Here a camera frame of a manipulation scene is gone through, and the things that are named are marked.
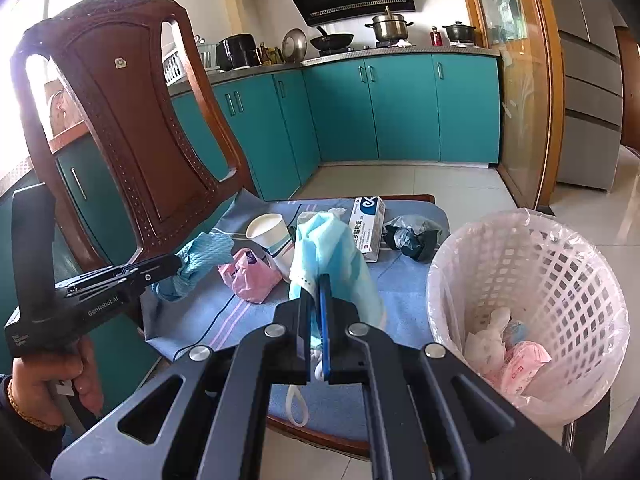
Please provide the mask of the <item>dark crumpled plastic bag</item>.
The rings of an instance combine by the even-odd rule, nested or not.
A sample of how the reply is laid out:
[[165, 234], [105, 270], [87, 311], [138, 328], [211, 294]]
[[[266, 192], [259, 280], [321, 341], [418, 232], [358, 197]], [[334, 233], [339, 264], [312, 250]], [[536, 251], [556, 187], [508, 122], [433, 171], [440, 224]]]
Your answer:
[[382, 239], [391, 249], [416, 261], [429, 263], [449, 231], [434, 220], [418, 214], [404, 214], [386, 222]]

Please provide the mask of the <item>white toothpaste box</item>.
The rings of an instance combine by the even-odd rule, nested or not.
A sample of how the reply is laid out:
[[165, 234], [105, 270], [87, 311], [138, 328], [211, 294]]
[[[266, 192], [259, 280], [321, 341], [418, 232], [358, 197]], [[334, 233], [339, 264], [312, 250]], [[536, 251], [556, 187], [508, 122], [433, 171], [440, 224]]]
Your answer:
[[349, 217], [356, 247], [364, 261], [375, 263], [382, 242], [386, 206], [380, 196], [356, 197]]

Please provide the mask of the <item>blue striped seat cloth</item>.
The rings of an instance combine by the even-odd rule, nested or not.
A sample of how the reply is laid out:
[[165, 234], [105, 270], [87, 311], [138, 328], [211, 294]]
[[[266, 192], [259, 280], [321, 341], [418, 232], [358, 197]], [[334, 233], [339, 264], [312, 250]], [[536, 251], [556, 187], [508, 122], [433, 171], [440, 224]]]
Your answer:
[[[247, 242], [244, 234], [250, 220], [260, 214], [282, 214], [293, 224], [304, 211], [352, 209], [349, 198], [264, 202], [243, 191], [229, 200], [214, 228], [233, 237], [234, 246]], [[426, 312], [428, 266], [397, 250], [382, 248], [370, 272], [387, 312], [386, 333], [407, 347], [421, 348], [432, 341]], [[147, 290], [141, 299], [146, 341], [169, 361], [177, 359], [196, 344], [214, 350], [233, 347], [249, 332], [271, 321], [274, 308], [288, 298], [288, 284], [280, 283], [263, 304], [249, 304], [235, 296], [218, 271], [211, 270], [184, 298], [167, 302]], [[306, 430], [329, 439], [363, 441], [367, 437], [363, 395], [357, 385], [331, 386], [311, 379], [299, 389], [303, 403], [285, 404], [288, 389], [275, 385], [271, 390], [269, 414], [285, 419], [308, 415]]]

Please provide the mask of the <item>small pink snack wrapper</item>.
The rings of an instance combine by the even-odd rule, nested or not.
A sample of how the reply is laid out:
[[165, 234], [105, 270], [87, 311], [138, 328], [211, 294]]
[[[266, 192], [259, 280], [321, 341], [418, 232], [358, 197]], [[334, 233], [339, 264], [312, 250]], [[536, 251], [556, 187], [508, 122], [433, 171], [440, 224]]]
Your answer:
[[251, 304], [262, 304], [282, 281], [282, 275], [258, 258], [250, 248], [241, 248], [230, 263], [217, 266], [218, 273], [235, 296]]

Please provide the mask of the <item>white lattice waste basket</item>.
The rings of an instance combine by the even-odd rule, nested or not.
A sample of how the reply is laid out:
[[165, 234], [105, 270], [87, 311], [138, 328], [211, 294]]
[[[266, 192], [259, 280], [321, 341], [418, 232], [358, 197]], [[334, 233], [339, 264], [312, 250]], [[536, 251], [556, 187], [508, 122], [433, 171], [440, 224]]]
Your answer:
[[506, 345], [466, 353], [471, 335], [503, 332], [539, 344], [548, 363], [509, 400], [540, 426], [585, 415], [612, 387], [630, 337], [617, 278], [585, 237], [529, 209], [462, 226], [438, 248], [428, 271], [426, 310], [436, 342], [477, 374], [506, 356]]

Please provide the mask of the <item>wooden glass sliding door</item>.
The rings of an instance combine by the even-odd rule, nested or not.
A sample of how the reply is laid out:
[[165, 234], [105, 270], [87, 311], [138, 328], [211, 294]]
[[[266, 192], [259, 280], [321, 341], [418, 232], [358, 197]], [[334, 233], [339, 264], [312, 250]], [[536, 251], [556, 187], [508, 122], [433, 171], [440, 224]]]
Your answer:
[[501, 144], [498, 171], [520, 207], [550, 210], [565, 119], [564, 63], [551, 0], [516, 0], [521, 31], [503, 40], [496, 0], [465, 0], [480, 45], [498, 54]]

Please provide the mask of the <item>white plastic bag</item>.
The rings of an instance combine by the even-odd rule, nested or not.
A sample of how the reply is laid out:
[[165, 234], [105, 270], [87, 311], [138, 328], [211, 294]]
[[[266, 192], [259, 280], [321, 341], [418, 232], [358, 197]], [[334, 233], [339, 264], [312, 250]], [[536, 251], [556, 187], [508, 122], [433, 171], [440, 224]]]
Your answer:
[[489, 324], [484, 330], [466, 337], [464, 358], [480, 376], [495, 375], [503, 366], [506, 356], [503, 333], [510, 321], [511, 310], [500, 307], [491, 312]]

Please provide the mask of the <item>red bottle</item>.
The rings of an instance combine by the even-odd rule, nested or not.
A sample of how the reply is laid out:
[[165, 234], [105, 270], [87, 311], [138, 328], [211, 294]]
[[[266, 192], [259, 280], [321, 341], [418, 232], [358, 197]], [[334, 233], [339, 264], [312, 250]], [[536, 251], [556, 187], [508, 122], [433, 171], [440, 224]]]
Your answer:
[[431, 42], [434, 47], [441, 47], [444, 44], [442, 34], [436, 26], [431, 28]]

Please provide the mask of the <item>light blue face mask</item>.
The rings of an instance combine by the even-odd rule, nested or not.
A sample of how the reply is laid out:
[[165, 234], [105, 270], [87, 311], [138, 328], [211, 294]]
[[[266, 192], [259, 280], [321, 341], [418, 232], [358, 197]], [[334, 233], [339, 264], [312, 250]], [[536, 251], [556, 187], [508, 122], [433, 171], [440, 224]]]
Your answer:
[[320, 276], [329, 275], [332, 295], [354, 304], [362, 322], [382, 330], [387, 321], [386, 307], [352, 230], [342, 220], [345, 212], [337, 207], [305, 211], [298, 217], [288, 298], [297, 299], [302, 292], [317, 298]]

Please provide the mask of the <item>large pink printed plastic bag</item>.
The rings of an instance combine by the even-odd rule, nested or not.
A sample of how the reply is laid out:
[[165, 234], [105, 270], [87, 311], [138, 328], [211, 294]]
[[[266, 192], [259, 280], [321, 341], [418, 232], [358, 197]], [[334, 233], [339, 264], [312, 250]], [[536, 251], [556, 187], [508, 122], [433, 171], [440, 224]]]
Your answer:
[[523, 341], [506, 352], [506, 360], [486, 380], [506, 398], [520, 396], [552, 357], [542, 344]]

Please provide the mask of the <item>white paper cup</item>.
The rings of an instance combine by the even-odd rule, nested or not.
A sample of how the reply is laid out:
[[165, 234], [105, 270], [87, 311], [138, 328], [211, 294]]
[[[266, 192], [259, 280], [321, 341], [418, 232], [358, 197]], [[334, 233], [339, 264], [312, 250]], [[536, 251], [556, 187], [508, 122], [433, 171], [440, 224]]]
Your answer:
[[290, 280], [295, 246], [282, 214], [262, 214], [250, 222], [246, 237], [267, 254], [285, 281]]

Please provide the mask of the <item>stainless steel stock pot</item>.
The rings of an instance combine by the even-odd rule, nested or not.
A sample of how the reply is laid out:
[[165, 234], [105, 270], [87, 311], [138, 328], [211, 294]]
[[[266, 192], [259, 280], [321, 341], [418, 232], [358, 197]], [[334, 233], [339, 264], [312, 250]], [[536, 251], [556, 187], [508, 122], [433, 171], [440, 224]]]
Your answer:
[[386, 6], [384, 12], [375, 15], [366, 27], [373, 29], [379, 44], [397, 44], [400, 40], [408, 39], [411, 25], [412, 22], [407, 22], [401, 14], [393, 13], [390, 7]]

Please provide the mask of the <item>blue cleaning cloth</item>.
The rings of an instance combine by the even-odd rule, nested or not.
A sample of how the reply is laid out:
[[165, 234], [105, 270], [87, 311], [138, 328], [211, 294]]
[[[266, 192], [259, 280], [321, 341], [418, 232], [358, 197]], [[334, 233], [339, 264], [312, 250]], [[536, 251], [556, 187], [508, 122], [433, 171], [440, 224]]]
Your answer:
[[180, 259], [177, 273], [153, 284], [152, 292], [168, 302], [188, 296], [213, 268], [232, 263], [232, 247], [233, 240], [226, 233], [201, 232], [176, 253]]

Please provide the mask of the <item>black casserole pot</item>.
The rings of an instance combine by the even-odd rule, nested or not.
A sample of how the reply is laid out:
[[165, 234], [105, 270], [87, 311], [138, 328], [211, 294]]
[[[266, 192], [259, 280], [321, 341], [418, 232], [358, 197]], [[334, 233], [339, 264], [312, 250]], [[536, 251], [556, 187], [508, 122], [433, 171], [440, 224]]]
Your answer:
[[475, 44], [475, 27], [462, 21], [444, 27], [450, 44]]

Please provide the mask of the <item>grey refrigerator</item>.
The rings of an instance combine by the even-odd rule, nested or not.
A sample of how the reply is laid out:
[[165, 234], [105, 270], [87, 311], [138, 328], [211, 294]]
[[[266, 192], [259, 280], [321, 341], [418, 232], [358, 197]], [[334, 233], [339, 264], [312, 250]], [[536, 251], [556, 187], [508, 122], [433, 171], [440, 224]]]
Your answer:
[[623, 77], [610, 0], [551, 0], [564, 62], [560, 183], [612, 188], [623, 122]]

